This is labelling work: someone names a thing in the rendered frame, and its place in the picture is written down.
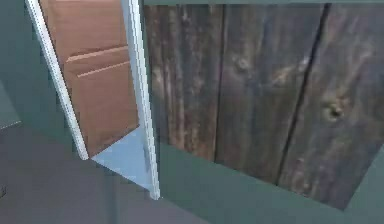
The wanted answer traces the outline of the dark wood plank wall panel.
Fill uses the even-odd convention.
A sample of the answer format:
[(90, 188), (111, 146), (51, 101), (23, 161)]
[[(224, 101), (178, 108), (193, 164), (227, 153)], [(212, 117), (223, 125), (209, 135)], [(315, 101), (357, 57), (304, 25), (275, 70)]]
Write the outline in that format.
[(384, 2), (144, 9), (159, 140), (338, 210), (384, 147)]

